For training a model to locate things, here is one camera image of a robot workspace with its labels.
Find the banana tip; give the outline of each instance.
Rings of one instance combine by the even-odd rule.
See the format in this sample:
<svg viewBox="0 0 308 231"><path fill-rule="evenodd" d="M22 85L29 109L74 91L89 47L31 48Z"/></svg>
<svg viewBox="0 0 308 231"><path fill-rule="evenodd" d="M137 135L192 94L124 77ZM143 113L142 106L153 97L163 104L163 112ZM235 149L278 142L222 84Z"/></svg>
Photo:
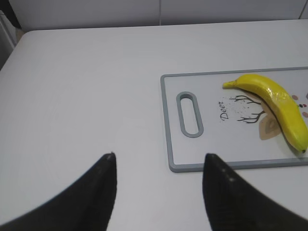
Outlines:
<svg viewBox="0 0 308 231"><path fill-rule="evenodd" d="M226 82L223 83L222 88L234 88L236 82L235 81L230 81L230 82Z"/></svg>

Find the deer illustration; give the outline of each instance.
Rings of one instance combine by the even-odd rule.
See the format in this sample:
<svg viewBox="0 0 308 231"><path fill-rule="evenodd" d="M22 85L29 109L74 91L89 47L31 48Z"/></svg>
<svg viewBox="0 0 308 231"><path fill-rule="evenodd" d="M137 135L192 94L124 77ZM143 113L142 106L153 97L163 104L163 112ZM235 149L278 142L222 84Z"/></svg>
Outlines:
<svg viewBox="0 0 308 231"><path fill-rule="evenodd" d="M280 125L273 114L273 112L270 110L270 108L267 106L267 104L257 97L256 95L253 95L251 93L247 93L246 95L237 95L234 98L230 98L230 100L234 100L235 102L244 100L247 102L247 104L255 103L261 106L263 109L260 113L252 113L251 115L254 115L255 117L249 118L249 117L241 117L241 119L238 119L238 121L243 121L247 124L254 124L259 121L261 115L266 114L266 116L261 119L259 123L259 135L261 140L268 140L270 138L273 138L281 133Z"/></svg>

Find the deer text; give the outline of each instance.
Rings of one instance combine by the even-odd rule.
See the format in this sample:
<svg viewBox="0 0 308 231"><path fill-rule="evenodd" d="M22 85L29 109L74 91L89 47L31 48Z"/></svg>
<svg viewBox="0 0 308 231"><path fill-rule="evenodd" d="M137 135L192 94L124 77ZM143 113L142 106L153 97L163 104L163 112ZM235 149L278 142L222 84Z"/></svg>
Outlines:
<svg viewBox="0 0 308 231"><path fill-rule="evenodd" d="M226 119L229 119L228 114L227 114L227 109L225 107L225 105L223 105L223 102L218 102L219 107L220 107L220 119L222 121L225 121Z"/></svg>

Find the white table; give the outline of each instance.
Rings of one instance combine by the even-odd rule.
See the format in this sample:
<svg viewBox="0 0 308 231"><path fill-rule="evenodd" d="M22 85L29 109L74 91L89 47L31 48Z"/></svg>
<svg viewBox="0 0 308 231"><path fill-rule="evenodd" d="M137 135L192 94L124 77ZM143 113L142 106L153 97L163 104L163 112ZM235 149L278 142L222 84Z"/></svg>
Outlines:
<svg viewBox="0 0 308 231"><path fill-rule="evenodd" d="M0 223L114 151L109 231L209 231L202 173L168 168L161 75L308 66L307 39L307 20L27 33L0 72ZM308 218L308 167L238 172Z"/></svg>

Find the banana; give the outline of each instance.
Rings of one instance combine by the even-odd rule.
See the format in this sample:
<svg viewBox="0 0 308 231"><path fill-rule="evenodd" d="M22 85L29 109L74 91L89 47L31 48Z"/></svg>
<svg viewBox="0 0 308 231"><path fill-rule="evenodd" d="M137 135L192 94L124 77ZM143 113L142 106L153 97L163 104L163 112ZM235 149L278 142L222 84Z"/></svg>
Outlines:
<svg viewBox="0 0 308 231"><path fill-rule="evenodd" d="M224 89L241 88L260 96L276 115L288 142L298 151L308 147L308 129L298 106L284 88L257 74L246 74L223 84Z"/></svg>

